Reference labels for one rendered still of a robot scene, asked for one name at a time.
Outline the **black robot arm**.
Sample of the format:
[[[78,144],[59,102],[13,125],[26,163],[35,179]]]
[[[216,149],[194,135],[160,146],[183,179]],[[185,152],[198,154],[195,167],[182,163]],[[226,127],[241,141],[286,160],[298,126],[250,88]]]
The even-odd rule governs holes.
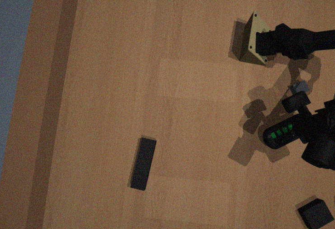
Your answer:
[[[256,32],[255,52],[262,55],[282,53],[289,59],[308,59],[318,50],[335,49],[335,30],[313,32],[291,29],[284,23],[275,31]],[[302,159],[318,168],[335,170],[335,99],[324,102],[325,108],[315,110],[317,131],[309,140]]]

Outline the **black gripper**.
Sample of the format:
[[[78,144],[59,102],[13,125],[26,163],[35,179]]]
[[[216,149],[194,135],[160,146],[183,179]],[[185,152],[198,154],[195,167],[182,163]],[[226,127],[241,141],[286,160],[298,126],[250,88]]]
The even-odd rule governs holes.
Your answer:
[[[308,143],[312,135],[318,132],[315,127],[315,120],[320,113],[312,115],[306,106],[310,103],[304,91],[300,91],[282,100],[282,105],[287,113],[292,113],[297,110],[300,114],[293,118],[291,123],[293,132],[304,144]]]

